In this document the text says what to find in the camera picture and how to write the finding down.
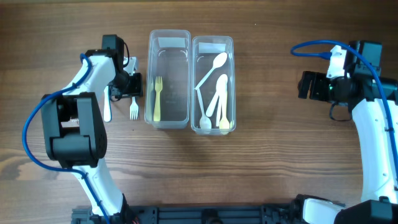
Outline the light blue plastic fork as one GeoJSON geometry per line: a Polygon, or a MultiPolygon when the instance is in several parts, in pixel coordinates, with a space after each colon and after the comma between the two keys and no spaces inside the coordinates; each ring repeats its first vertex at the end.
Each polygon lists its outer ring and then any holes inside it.
{"type": "Polygon", "coordinates": [[[106,86],[104,89],[103,119],[105,122],[112,120],[109,86],[106,86]]]}

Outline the white fork container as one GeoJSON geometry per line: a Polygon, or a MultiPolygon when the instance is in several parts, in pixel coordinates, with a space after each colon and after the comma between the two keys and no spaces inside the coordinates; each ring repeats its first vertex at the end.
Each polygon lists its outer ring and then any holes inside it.
{"type": "Polygon", "coordinates": [[[136,98],[131,98],[131,105],[129,107],[129,118],[130,120],[136,120],[139,118],[139,106],[137,104],[136,98]]]}

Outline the yellow plastic fork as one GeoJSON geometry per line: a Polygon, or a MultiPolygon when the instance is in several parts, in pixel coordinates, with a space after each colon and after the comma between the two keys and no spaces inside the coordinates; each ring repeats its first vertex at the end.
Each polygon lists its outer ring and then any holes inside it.
{"type": "Polygon", "coordinates": [[[154,121],[160,121],[160,94],[163,89],[162,77],[155,78],[155,106],[154,106],[154,121]]]}

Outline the white slim plastic spoon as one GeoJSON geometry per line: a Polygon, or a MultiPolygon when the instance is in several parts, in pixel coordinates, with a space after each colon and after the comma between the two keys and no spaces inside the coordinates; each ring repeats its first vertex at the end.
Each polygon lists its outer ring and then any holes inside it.
{"type": "Polygon", "coordinates": [[[201,129],[211,129],[211,121],[210,118],[206,116],[204,106],[203,106],[203,98],[201,95],[201,91],[198,88],[197,89],[197,95],[198,95],[198,102],[200,105],[200,110],[201,110],[201,118],[200,118],[200,128],[201,129]]]}

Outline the yellow plastic spoon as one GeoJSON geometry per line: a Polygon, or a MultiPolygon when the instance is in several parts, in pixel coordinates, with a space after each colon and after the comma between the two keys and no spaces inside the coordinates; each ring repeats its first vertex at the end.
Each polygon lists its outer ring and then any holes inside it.
{"type": "Polygon", "coordinates": [[[228,102],[228,92],[224,91],[224,93],[221,95],[221,119],[220,119],[220,124],[219,128],[221,129],[222,134],[228,134],[230,123],[227,119],[226,115],[226,110],[227,110],[227,102],[228,102]]]}

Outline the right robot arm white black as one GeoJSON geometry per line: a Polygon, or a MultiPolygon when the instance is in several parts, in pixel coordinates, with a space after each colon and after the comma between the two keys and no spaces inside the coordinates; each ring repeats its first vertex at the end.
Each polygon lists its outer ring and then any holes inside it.
{"type": "Polygon", "coordinates": [[[330,44],[329,52],[305,57],[329,60],[326,73],[304,71],[298,97],[345,106],[358,132],[363,169],[359,204],[349,208],[330,200],[298,196],[291,220],[303,223],[397,223],[397,80],[381,77],[382,44],[355,40],[312,40],[299,48],[330,44]]]}

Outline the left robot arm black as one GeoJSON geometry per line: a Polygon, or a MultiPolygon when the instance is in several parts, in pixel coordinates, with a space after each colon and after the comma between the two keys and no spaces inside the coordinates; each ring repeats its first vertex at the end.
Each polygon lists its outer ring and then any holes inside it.
{"type": "Polygon", "coordinates": [[[59,172],[71,172],[91,202],[93,223],[133,223],[134,215],[114,183],[104,156],[107,135],[98,100],[104,90],[116,100],[142,96],[142,75],[128,47],[116,34],[101,48],[81,54],[82,67],[62,90],[45,95],[42,115],[45,150],[59,172]]]}

